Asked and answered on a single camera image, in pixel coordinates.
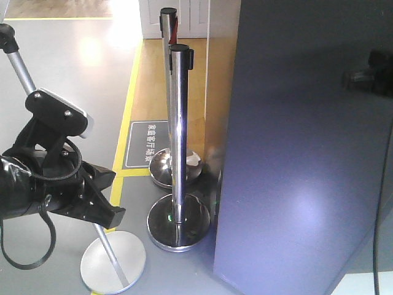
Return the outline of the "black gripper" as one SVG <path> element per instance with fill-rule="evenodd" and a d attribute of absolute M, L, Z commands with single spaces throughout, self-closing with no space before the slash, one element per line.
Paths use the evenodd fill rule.
<path fill-rule="evenodd" d="M 42 204 L 46 210 L 66 217 L 88 220 L 106 229 L 120 225 L 126 209 L 113 206 L 103 191 L 112 186 L 116 173 L 106 167 L 82 162 L 68 179 L 44 181 L 28 176 L 29 202 L 26 214 L 36 214 Z"/>

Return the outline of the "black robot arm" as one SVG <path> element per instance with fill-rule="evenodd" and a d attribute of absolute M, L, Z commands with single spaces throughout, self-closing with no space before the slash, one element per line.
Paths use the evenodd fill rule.
<path fill-rule="evenodd" d="M 42 181 L 15 157 L 1 157 L 1 217 L 36 214 L 49 197 L 46 210 L 99 224 L 107 229 L 120 225 L 126 209 L 113 206 L 102 194 L 112 185 L 115 172 L 83 161 L 79 171 L 62 181 Z"/>

